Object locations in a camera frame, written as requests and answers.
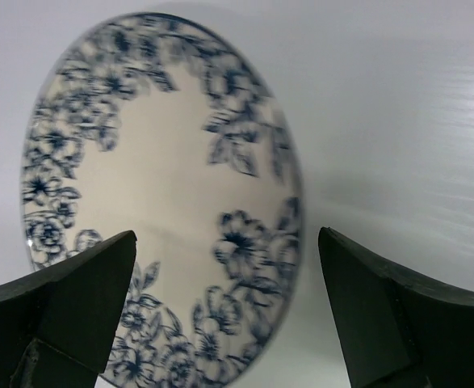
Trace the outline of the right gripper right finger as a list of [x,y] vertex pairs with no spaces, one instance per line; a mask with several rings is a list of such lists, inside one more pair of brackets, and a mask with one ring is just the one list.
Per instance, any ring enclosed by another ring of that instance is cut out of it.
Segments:
[[330,228],[318,248],[353,387],[474,387],[474,292]]

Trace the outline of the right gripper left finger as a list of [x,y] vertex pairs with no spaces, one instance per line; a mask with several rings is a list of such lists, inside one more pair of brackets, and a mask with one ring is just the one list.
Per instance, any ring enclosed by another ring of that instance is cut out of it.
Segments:
[[136,259],[121,232],[0,285],[0,387],[92,387],[106,368]]

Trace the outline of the blue floral white plate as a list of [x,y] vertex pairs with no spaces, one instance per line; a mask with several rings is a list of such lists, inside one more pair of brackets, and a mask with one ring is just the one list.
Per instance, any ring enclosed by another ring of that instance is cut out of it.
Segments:
[[121,15],[63,55],[36,101],[21,199],[34,268],[132,230],[103,378],[226,387],[273,338],[301,261],[302,184],[282,110],[220,36]]

